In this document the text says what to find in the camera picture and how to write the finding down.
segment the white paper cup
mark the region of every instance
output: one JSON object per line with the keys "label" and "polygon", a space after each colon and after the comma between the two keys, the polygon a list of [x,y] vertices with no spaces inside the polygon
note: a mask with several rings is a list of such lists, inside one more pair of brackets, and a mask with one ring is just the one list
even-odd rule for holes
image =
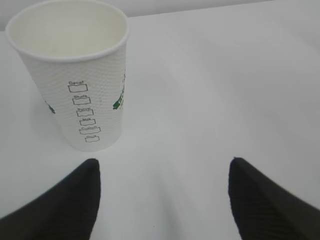
{"label": "white paper cup", "polygon": [[73,147],[93,152],[119,138],[129,35],[122,11],[46,1],[18,13],[5,33]]}

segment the black object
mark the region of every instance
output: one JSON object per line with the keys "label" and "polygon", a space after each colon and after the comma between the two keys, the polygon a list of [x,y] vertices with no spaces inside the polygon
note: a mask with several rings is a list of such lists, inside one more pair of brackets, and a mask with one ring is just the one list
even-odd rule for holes
{"label": "black object", "polygon": [[242,158],[231,162],[228,193],[243,240],[320,240],[320,211]]}
{"label": "black object", "polygon": [[88,159],[46,193],[0,219],[0,240],[88,240],[100,196],[99,162]]}

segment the white table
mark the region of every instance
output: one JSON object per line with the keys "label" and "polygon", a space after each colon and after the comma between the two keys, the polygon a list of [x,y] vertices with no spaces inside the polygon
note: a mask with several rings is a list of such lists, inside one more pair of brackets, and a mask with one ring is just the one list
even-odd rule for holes
{"label": "white table", "polygon": [[239,240],[229,164],[243,157],[320,208],[320,18],[277,0],[130,19],[124,133],[68,146],[0,35],[0,216],[100,161],[92,240]]}

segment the cup rim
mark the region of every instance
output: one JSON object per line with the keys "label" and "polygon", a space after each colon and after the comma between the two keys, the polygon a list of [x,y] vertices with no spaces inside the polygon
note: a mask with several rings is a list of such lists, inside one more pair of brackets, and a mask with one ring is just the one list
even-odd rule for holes
{"label": "cup rim", "polygon": [[[87,2],[87,3],[104,5],[105,7],[113,9],[114,11],[119,13],[125,21],[126,30],[125,30],[124,36],[116,45],[114,45],[111,48],[107,48],[107,49],[104,49],[104,50],[101,50],[98,52],[83,54],[83,55],[79,55],[79,56],[45,56],[45,55],[41,55],[41,54],[37,54],[37,53],[31,52],[31,51],[28,51],[25,48],[20,47],[18,44],[16,44],[12,40],[11,35],[10,35],[10,29],[11,29],[12,24],[14,23],[15,20],[17,20],[20,16],[22,16],[24,13],[30,11],[31,9],[35,9],[40,6],[49,5],[52,3],[59,3],[59,2]],[[121,48],[123,45],[125,45],[128,40],[129,33],[130,33],[129,21],[128,21],[128,17],[125,15],[125,13],[111,4],[97,1],[97,0],[46,0],[43,2],[39,2],[39,3],[33,4],[33,5],[25,8],[22,11],[20,11],[19,13],[17,13],[13,18],[10,19],[10,21],[8,22],[8,24],[5,27],[5,36],[8,40],[8,42],[10,43],[10,45],[15,50],[17,50],[19,53],[21,53],[23,55],[26,55],[28,57],[33,58],[33,59],[39,60],[41,62],[48,62],[48,63],[77,63],[77,62],[83,62],[83,61],[89,61],[89,60],[103,58],[107,55],[114,53],[119,48]]]}

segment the green logo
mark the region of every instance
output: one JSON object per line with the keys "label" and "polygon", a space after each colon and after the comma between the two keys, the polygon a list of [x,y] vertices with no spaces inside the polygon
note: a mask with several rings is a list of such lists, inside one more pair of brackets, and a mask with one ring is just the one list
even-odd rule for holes
{"label": "green logo", "polygon": [[48,105],[50,111],[51,111],[53,114],[56,114],[56,111],[47,103],[47,101],[45,101],[45,103]]}
{"label": "green logo", "polygon": [[126,73],[124,73],[124,78],[123,78],[123,88],[120,94],[119,99],[113,104],[113,109],[117,110],[118,108],[121,108],[122,105],[124,104],[124,94],[125,94],[125,81],[126,81]]}

